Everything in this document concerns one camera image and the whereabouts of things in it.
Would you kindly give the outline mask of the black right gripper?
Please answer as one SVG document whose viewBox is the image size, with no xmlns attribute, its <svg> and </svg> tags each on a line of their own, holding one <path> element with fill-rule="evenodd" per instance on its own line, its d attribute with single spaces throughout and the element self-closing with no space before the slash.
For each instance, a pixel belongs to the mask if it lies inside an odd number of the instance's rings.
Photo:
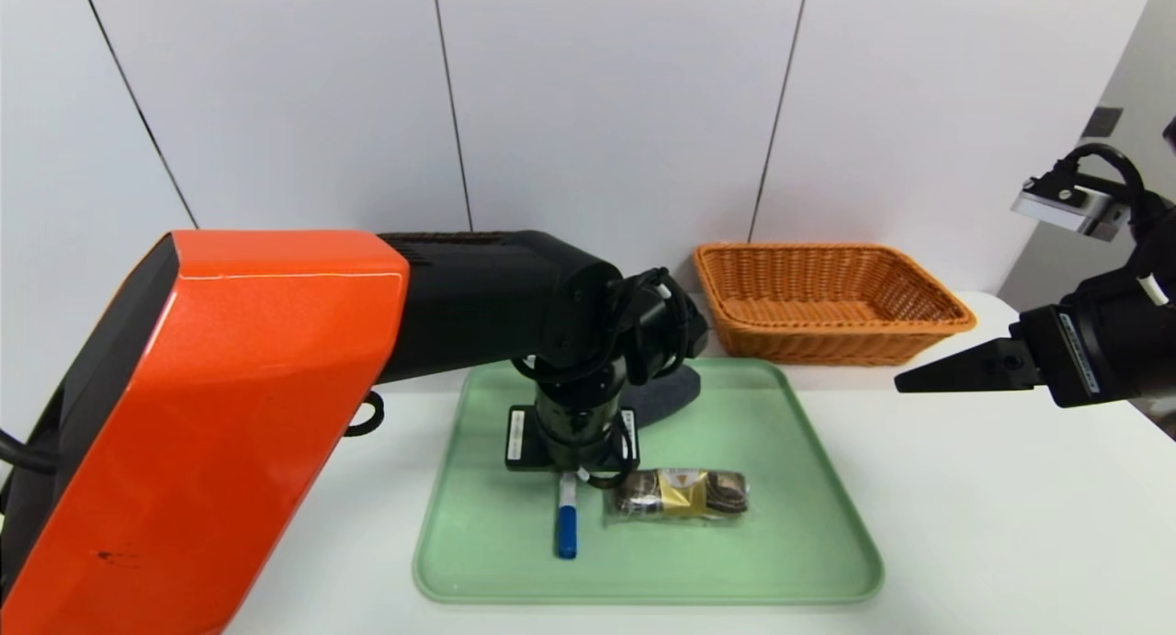
<svg viewBox="0 0 1176 635">
<path fill-rule="evenodd" d="M 1125 267 L 1087 278 L 1058 303 L 1022 312 L 1011 337 L 902 372 L 896 392 L 1033 392 L 1045 385 L 1062 408 L 1172 397 L 1172 300 L 1152 300 L 1155 288 L 1171 286 L 1138 280 Z"/>
</svg>

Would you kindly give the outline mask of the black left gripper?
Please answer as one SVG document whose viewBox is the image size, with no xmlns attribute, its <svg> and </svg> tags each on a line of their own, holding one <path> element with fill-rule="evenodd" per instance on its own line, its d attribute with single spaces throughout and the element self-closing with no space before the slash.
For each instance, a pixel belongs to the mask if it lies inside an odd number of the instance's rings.
<svg viewBox="0 0 1176 635">
<path fill-rule="evenodd" d="M 635 412 L 621 383 L 537 385 L 508 414 L 509 472 L 634 472 L 641 463 Z"/>
</svg>

